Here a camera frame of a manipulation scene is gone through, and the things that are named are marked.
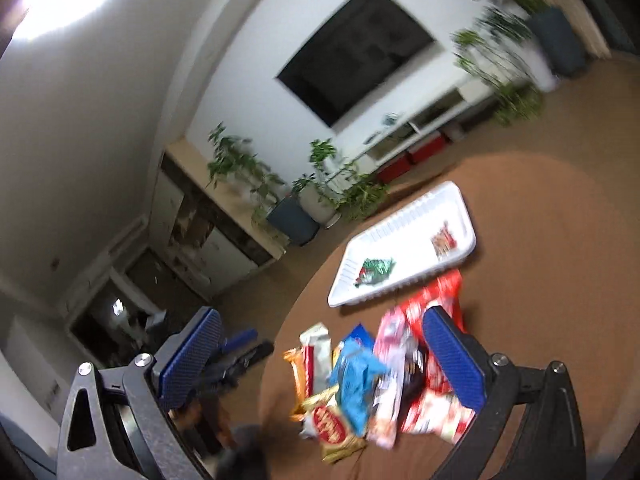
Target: brown wooden table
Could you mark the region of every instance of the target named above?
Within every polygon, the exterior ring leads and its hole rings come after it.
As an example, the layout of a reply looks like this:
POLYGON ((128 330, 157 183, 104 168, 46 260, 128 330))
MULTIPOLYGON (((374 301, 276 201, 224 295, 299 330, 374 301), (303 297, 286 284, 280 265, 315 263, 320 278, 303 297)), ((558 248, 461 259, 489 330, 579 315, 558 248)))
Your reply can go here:
MULTIPOLYGON (((588 453, 611 441, 611 431, 630 435, 638 419, 618 410, 632 389, 640 347, 640 266, 621 216, 575 168, 541 155, 505 153, 462 162, 361 229, 444 180, 462 190, 478 237, 461 267, 460 300, 469 332, 489 353, 504 352, 517 365, 544 368, 555 359, 567 364, 588 453)), ((300 439, 300 428, 287 419, 294 383, 282 353, 298 345, 299 334, 318 321, 334 343, 359 322, 375 334, 383 313, 417 289, 356 307, 329 308, 326 298, 347 241, 292 307, 264 371, 259 411, 271 475, 276 480, 425 480, 451 449, 436 436, 402 434, 392 451, 368 446, 326 465, 318 443, 300 439)), ((507 453, 519 420, 516 411, 484 476, 496 473, 507 453)))

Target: black television screen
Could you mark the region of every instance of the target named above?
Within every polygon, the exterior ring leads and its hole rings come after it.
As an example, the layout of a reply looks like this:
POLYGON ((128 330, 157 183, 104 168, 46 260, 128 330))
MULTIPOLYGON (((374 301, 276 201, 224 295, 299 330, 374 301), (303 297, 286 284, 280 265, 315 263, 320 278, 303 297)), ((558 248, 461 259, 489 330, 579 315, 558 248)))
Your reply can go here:
POLYGON ((392 0, 350 0, 278 75, 328 126, 433 38, 392 0))

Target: floor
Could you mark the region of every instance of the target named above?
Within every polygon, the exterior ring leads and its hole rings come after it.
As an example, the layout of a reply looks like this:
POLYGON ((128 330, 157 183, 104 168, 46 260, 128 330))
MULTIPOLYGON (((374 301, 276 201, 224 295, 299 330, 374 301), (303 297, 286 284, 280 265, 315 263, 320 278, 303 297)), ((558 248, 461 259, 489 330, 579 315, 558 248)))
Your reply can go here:
MULTIPOLYGON (((584 75, 564 81, 546 97, 539 118, 509 128, 493 121, 481 124, 394 184, 437 174, 470 156, 505 150, 545 153, 588 174, 625 217, 634 233, 629 243, 640 249, 640 61, 616 56, 594 62, 584 75)), ((215 306, 228 331, 254 327, 262 338, 274 338, 308 280, 353 228, 340 221, 226 291, 215 306)), ((262 367, 255 367, 223 399, 234 423, 257 420, 261 375, 262 367)))

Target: blue gripper pad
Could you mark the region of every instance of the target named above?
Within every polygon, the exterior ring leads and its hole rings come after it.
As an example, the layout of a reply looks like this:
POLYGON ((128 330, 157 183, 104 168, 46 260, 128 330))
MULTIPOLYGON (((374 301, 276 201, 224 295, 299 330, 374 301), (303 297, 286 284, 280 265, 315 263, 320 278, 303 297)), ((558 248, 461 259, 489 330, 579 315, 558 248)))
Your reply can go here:
POLYGON ((460 403, 479 412, 486 402, 484 375, 436 308, 422 316, 422 331, 460 403))
POLYGON ((207 359, 222 339, 220 314, 209 309, 171 362, 160 373, 158 402, 162 409, 169 411, 184 404, 207 359))

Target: door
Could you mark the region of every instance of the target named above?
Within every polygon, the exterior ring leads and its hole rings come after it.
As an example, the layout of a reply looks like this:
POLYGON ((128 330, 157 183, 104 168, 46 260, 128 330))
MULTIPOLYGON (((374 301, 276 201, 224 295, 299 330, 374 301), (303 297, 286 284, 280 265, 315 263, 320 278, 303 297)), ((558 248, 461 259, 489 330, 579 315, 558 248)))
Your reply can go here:
POLYGON ((257 268, 218 229, 213 229, 200 248, 202 272, 210 277, 210 294, 216 294, 257 268))

